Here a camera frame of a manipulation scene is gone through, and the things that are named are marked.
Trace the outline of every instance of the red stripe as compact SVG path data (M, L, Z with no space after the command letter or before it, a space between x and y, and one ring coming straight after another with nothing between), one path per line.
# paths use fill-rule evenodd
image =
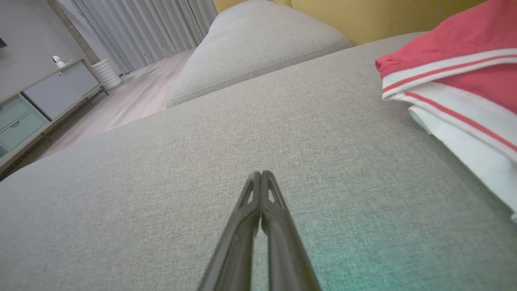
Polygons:
M470 62L470 63L460 64L460 65L450 66L450 67L446 67L446 68L436 69L434 71L425 72L423 74L419 74L419 75L404 79L402 81L399 81L393 85L387 86L386 88L383 89L383 93L385 93L386 91L391 90L393 88L396 88L398 86L404 85L405 83L409 83L409 82L412 82L412 81L415 81L415 80L418 80L420 78L424 78L424 77L427 77L430 75L438 74L438 73L449 71L449 70L455 70L455 69L459 69L459 68L463 68L463 67L473 66L473 65L477 65L477 64L492 61L492 60L504 59L506 57L517 57L517 54L493 56L493 57L489 57L487 59L482 59L482 60L478 60L478 61L474 61L474 62Z
M433 100L430 100L430 99L427 99L425 97L422 97L421 95L418 95L418 94L415 94L415 93L411 93L411 92L406 92L405 93L407 96L411 96L415 99L418 99L422 102L425 102L433 107L435 107L436 109L440 110L441 112L443 113L446 113L460 121L463 121L464 123L472 126L473 128L479 130L480 132L492 137L493 139L501 142L502 144L504 144L505 146L511 148L512 150L516 151L517 152L517 146L515 146L514 144L512 144L511 142L507 141L506 139L500 137L499 135L495 134L494 132L490 131L488 128L482 126L481 124L475 122L474 120L472 119L469 119L459 113L457 113L456 111L453 111L447 107L444 107L436 102L434 102Z

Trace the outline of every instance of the sofa seat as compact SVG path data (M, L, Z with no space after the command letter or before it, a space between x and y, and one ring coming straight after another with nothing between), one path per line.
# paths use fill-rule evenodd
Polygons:
M0 182L3 290L195 290L248 174L271 170L323 290L512 290L511 211L376 58L418 34L271 72L113 129ZM254 290L267 290L259 231Z
M336 29L290 7L243 2L216 17L177 76L167 106L350 46Z

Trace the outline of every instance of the cabinet leg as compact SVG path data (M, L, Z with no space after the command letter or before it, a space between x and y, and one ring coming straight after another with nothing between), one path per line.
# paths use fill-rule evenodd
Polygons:
M101 87L100 87L100 88L101 88L101 90L102 90L104 93L106 93L106 96L109 96L109 95L110 95L110 94L106 91L106 89L104 89L104 86L103 86L103 85L101 85Z
M50 137L46 134L41 134L41 136L46 139L48 142L52 142L52 139L50 139Z

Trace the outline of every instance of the white curtain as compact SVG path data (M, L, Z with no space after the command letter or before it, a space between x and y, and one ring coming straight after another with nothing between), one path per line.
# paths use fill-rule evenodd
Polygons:
M73 0L128 73L196 47L217 15L211 0Z

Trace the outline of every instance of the yellow cushion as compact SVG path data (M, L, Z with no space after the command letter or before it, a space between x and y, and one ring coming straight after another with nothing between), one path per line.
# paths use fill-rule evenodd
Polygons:
M291 6L291 0L270 0L271 2L275 2L276 4L282 4L282 5L285 5L285 6L289 6L289 7L292 7Z
M221 13L241 2L242 0L214 0L214 5L216 6L217 13Z
M360 45L428 31L447 17L484 0L291 0L292 7L341 31Z

